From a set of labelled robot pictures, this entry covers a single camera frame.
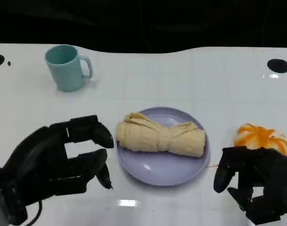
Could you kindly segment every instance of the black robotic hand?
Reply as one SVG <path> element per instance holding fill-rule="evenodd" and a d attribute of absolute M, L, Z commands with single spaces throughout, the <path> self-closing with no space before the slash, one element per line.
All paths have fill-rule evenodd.
<path fill-rule="evenodd" d="M 0 168 L 0 190 L 10 213 L 10 222 L 27 219 L 26 206 L 53 195 L 84 193 L 97 177 L 112 188 L 106 165 L 107 151 L 99 149 L 68 159 L 65 144 L 92 140 L 113 148 L 113 138 L 96 115 L 42 127 L 22 141 Z"/>
<path fill-rule="evenodd" d="M 287 213 L 287 156 L 275 149 L 223 148 L 213 188 L 224 191 L 238 172 L 238 188 L 228 192 L 256 225 L 280 220 Z M 252 198 L 253 187 L 263 186 L 263 195 Z"/>

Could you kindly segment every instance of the lavender plate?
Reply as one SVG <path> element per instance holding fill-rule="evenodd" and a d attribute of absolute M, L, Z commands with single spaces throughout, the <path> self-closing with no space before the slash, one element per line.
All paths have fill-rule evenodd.
<path fill-rule="evenodd" d="M 141 111 L 153 121 L 172 127 L 187 121 L 194 122 L 198 128 L 201 124 L 189 114 L 169 107 L 154 107 Z M 197 176 L 208 164 L 209 142 L 206 135 L 204 154 L 200 158 L 175 155 L 169 152 L 132 152 L 119 146 L 118 159 L 123 168 L 138 180 L 156 186 L 173 186 L 184 183 Z"/>

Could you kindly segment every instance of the beige towel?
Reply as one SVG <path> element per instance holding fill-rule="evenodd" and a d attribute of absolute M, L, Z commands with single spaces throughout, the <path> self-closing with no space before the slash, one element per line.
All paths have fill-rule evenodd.
<path fill-rule="evenodd" d="M 200 157 L 204 151 L 205 132 L 193 122 L 166 128 L 140 113 L 131 113 L 118 124 L 116 139 L 120 146 L 132 151 L 169 151 Z"/>

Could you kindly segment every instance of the teal mug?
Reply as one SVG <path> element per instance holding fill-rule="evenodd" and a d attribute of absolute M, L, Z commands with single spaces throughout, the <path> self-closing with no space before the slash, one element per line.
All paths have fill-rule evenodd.
<path fill-rule="evenodd" d="M 81 61 L 87 62 L 89 75 L 83 75 Z M 81 88 L 86 79 L 92 78 L 93 69 L 88 57 L 80 56 L 75 47 L 59 45 L 52 47 L 45 54 L 45 61 L 53 80 L 62 91 L 75 91 Z"/>

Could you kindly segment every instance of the white table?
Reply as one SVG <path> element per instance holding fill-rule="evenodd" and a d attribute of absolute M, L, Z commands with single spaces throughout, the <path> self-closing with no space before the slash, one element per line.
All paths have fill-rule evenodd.
<path fill-rule="evenodd" d="M 111 54 L 79 48 L 94 67 L 94 79 L 72 93 L 57 91 L 44 53 L 51 45 L 0 44 L 0 166 L 14 148 L 43 125 L 97 114 L 114 135 L 126 113 L 153 106 L 188 112 L 205 127 L 211 164 L 232 145 L 246 122 L 279 129 L 287 136 L 287 73 L 267 68 L 287 60 L 283 48 L 196 48 L 171 54 Z M 70 157 L 97 149 L 91 142 L 68 145 Z M 114 190 L 96 179 L 85 194 L 43 201 L 36 226 L 246 226 L 248 221 L 227 192 L 213 190 L 215 168 L 183 186 L 144 185 L 128 176 L 108 150 Z M 133 207 L 120 200 L 135 200 Z M 37 211 L 30 206 L 29 219 Z M 271 225 L 287 225 L 287 215 Z"/>

